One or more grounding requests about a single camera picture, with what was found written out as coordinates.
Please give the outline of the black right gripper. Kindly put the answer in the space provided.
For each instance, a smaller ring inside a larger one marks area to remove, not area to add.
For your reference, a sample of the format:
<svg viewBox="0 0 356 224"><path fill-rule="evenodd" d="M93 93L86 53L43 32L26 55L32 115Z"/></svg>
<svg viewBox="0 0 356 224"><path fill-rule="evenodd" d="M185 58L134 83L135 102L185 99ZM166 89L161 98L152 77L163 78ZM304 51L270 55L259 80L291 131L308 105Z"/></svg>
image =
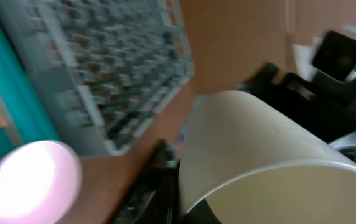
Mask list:
<svg viewBox="0 0 356 224"><path fill-rule="evenodd" d="M263 66L235 88L251 93L327 143L356 143L356 79L339 82L320 71L305 79Z"/></svg>

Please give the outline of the white ceramic cup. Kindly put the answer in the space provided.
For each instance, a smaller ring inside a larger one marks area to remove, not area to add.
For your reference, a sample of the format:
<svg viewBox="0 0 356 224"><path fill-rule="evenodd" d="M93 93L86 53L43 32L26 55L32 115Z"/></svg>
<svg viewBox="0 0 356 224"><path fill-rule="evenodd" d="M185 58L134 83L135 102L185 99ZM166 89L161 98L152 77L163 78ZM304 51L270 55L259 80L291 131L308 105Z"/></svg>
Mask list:
<svg viewBox="0 0 356 224"><path fill-rule="evenodd" d="M356 163L242 91L196 106L179 169L180 214L202 223L356 223Z"/></svg>

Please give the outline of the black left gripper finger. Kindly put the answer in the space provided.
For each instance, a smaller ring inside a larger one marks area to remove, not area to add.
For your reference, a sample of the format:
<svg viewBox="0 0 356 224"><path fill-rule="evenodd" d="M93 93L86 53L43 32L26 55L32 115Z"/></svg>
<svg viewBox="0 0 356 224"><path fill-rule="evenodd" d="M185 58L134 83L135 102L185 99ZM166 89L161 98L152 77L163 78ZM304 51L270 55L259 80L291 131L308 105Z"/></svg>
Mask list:
<svg viewBox="0 0 356 224"><path fill-rule="evenodd" d="M180 159L160 140L154 154L111 217L111 224L174 224Z"/></svg>

